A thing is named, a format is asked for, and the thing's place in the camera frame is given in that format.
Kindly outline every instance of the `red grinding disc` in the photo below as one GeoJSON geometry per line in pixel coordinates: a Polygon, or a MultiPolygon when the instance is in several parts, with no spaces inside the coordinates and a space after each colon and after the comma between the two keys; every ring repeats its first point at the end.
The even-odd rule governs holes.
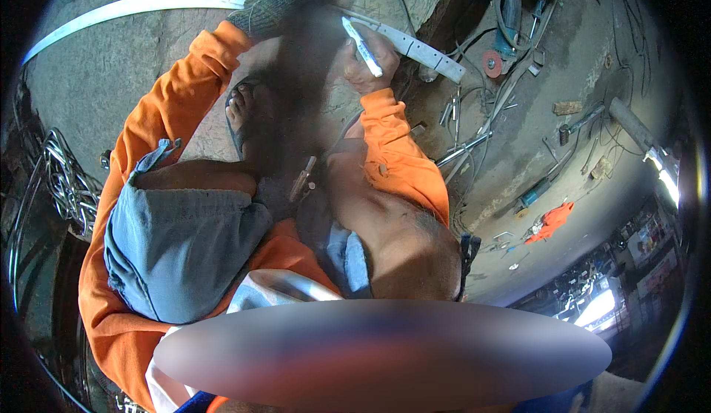
{"type": "Polygon", "coordinates": [[[499,54],[493,49],[489,49],[481,56],[481,65],[484,67],[484,72],[491,78],[496,78],[501,75],[502,62],[499,54]]]}

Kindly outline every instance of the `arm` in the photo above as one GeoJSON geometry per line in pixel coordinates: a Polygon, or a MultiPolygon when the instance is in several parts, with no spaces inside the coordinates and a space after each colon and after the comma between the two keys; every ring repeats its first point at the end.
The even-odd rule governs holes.
{"type": "Polygon", "coordinates": [[[356,25],[368,40],[383,75],[373,76],[365,63],[355,57],[354,44],[343,48],[343,77],[360,93],[365,112],[360,115],[368,155],[365,177],[378,191],[400,195],[430,209],[449,226],[449,196],[440,170],[410,137],[404,103],[397,102],[390,89],[400,59],[390,40],[366,27],[356,25]]]}
{"type": "Polygon", "coordinates": [[[401,195],[431,209],[449,226],[449,196],[440,170],[410,137],[404,103],[390,88],[364,95],[360,123],[365,130],[368,156],[365,176],[379,191],[401,195]]]}
{"type": "MultiPolygon", "coordinates": [[[[187,144],[227,88],[232,71],[239,65],[237,56],[250,46],[248,37],[226,21],[212,33],[202,31],[189,54],[140,99],[111,153],[109,178],[79,278],[79,310],[101,370],[148,409],[153,407],[144,375],[155,346],[170,325],[133,314],[108,287],[103,258],[107,219],[138,160],[155,150],[161,138],[182,138],[183,146],[187,144]]],[[[178,157],[179,152],[169,161],[178,157]]]]}

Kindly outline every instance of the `knitted work glove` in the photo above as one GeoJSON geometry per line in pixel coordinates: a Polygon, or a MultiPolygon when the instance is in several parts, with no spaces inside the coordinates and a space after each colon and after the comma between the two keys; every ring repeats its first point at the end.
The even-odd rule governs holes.
{"type": "Polygon", "coordinates": [[[244,9],[227,16],[227,20],[242,29],[253,41],[280,36],[289,12],[303,0],[246,0],[244,9]]]}

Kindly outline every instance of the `workshop floor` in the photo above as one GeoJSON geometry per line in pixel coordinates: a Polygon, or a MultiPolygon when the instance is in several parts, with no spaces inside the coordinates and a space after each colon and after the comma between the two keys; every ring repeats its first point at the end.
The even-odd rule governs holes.
{"type": "MultiPolygon", "coordinates": [[[[39,24],[38,38],[79,14],[115,0],[53,0],[45,19],[39,24]]],[[[425,24],[437,5],[446,0],[405,0],[415,28],[425,24]]],[[[395,0],[344,0],[353,10],[382,20],[406,31],[405,18],[395,0]]],[[[669,116],[675,111],[677,74],[672,46],[656,27],[650,12],[641,3],[645,36],[650,45],[652,77],[645,98],[640,95],[642,62],[634,55],[627,18],[621,1],[616,5],[617,48],[623,62],[634,69],[634,94],[631,108],[656,136],[668,129],[669,116]]],[[[125,117],[137,100],[149,90],[155,79],[178,58],[185,55],[190,41],[204,28],[214,28],[226,15],[217,9],[186,9],[138,14],[111,20],[84,29],[51,46],[31,61],[27,83],[33,106],[47,127],[57,126],[66,136],[76,158],[84,169],[103,181],[106,171],[100,168],[100,153],[113,146],[125,117]]],[[[523,12],[522,30],[530,29],[530,14],[523,12]]],[[[484,15],[478,30],[495,26],[493,15],[484,15]]],[[[614,143],[601,130],[600,121],[583,128],[580,140],[571,137],[565,147],[558,146],[557,128],[572,123],[582,113],[558,117],[551,112],[556,101],[582,100],[583,108],[604,97],[608,85],[617,84],[620,71],[615,57],[612,0],[559,0],[541,45],[545,48],[545,65],[538,77],[526,73],[513,91],[511,103],[518,106],[503,111],[493,123],[494,136],[488,143],[484,163],[472,192],[466,197],[461,219],[467,228],[480,236],[483,248],[467,279],[467,301],[506,306],[538,288],[576,258],[599,245],[612,229],[635,213],[656,175],[641,157],[612,150],[614,143]],[[610,68],[604,60],[612,55],[610,68]],[[592,138],[588,137],[592,128],[592,138]],[[541,179],[554,160],[542,143],[548,137],[558,157],[567,150],[574,153],[550,190],[535,202],[527,216],[514,217],[517,197],[541,179]],[[591,167],[602,155],[614,162],[612,177],[600,182],[582,176],[595,137],[601,137],[591,160],[591,167]],[[486,245],[500,232],[512,232],[511,246],[522,243],[520,237],[534,220],[559,206],[565,199],[576,205],[568,222],[546,242],[520,245],[504,257],[504,251],[489,252],[486,245]],[[510,271],[514,263],[520,266],[510,271]]],[[[491,48],[494,33],[485,35],[468,52],[479,66],[481,54],[491,48]]],[[[254,62],[244,56],[244,66],[233,79],[236,82],[254,62]]],[[[464,79],[468,85],[480,85],[476,73],[464,79]]],[[[431,158],[440,157],[451,146],[447,130],[437,121],[454,84],[439,78],[432,83],[416,82],[408,96],[408,119],[415,124],[427,123],[427,131],[417,141],[431,158]]],[[[464,101],[461,139],[466,140],[484,123],[477,93],[464,101]]],[[[358,109],[355,93],[334,81],[331,99],[324,112],[330,115],[334,131],[358,109]]],[[[630,151],[638,148],[622,132],[618,141],[630,151]]],[[[483,147],[475,150],[476,164],[483,147]]],[[[200,125],[195,139],[188,145],[183,159],[212,157],[234,160],[233,147],[227,136],[222,102],[210,111],[200,125]]],[[[461,193],[467,187],[476,164],[467,163],[455,175],[454,189],[461,193]]],[[[457,193],[453,193],[453,202],[457,193]]]]}

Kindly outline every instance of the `hand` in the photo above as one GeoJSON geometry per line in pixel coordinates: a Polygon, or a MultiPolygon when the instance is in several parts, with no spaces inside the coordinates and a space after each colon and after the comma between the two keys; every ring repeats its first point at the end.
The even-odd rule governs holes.
{"type": "Polygon", "coordinates": [[[341,53],[343,78],[348,80],[353,89],[358,91],[361,96],[374,93],[376,90],[389,88],[395,71],[400,65],[400,57],[395,52],[395,46],[386,37],[371,31],[361,24],[354,23],[353,26],[365,39],[370,52],[373,53],[373,57],[375,57],[375,60],[383,70],[383,75],[376,78],[365,62],[355,57],[358,49],[355,47],[356,43],[353,39],[349,38],[341,53]]]}
{"type": "Polygon", "coordinates": [[[234,11],[227,20],[257,43],[283,34],[287,15],[302,1],[246,0],[244,9],[234,11]]]}

